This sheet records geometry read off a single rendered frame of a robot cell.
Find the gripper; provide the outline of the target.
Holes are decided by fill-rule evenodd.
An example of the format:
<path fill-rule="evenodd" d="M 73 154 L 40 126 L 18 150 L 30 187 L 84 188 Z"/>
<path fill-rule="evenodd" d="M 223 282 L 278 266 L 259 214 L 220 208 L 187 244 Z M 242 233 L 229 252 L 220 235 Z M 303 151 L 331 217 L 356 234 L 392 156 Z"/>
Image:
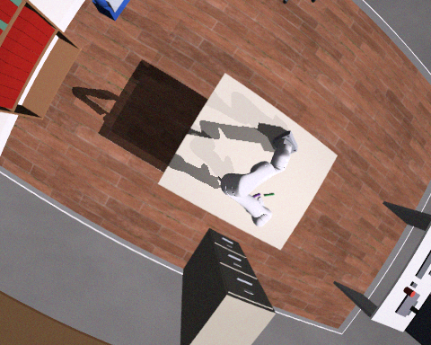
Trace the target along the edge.
<path fill-rule="evenodd" d="M 258 197 L 258 198 L 257 198 L 257 200 L 259 201 L 259 203 L 260 203 L 262 206 L 264 206 L 264 207 L 265 207 L 262 197 Z"/>

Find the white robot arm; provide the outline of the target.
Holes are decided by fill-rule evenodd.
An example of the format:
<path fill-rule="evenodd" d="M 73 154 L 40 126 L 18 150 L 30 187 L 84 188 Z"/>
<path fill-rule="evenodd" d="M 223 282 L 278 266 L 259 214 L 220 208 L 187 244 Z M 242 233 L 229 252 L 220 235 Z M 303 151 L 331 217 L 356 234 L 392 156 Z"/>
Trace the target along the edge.
<path fill-rule="evenodd" d="M 241 204 L 251 214 L 251 219 L 256 226 L 263 226 L 268 222 L 272 213 L 249 193 L 273 175 L 285 170 L 290 159 L 291 147 L 292 143 L 284 139 L 279 142 L 270 163 L 262 161 L 254 164 L 250 173 L 246 174 L 227 173 L 221 180 L 223 193 Z"/>

